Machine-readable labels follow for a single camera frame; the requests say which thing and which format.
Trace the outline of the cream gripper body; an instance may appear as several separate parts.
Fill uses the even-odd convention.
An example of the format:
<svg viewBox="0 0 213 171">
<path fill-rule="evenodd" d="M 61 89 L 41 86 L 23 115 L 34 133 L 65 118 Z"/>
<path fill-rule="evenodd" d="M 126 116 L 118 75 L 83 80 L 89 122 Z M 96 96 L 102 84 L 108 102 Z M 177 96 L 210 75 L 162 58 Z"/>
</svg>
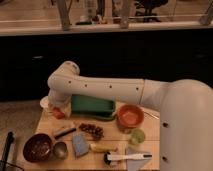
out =
<svg viewBox="0 0 213 171">
<path fill-rule="evenodd" d="M 70 104 L 62 106 L 62 107 L 56 107 L 53 104 L 49 103 L 49 110 L 51 113 L 54 108 L 59 108 L 60 111 L 65 114 L 64 118 L 69 117 L 71 115 L 71 105 Z"/>
</svg>

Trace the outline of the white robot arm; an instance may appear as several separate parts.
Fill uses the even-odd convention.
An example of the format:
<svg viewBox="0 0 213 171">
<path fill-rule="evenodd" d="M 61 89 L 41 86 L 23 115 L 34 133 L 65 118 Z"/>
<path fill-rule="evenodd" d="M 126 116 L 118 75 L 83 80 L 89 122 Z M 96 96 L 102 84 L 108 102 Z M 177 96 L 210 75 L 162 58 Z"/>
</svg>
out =
<svg viewBox="0 0 213 171">
<path fill-rule="evenodd" d="M 160 171 L 213 171 L 213 88 L 193 80 L 92 78 L 72 61 L 48 78 L 49 102 L 63 107 L 73 94 L 147 107 L 160 113 Z"/>
</svg>

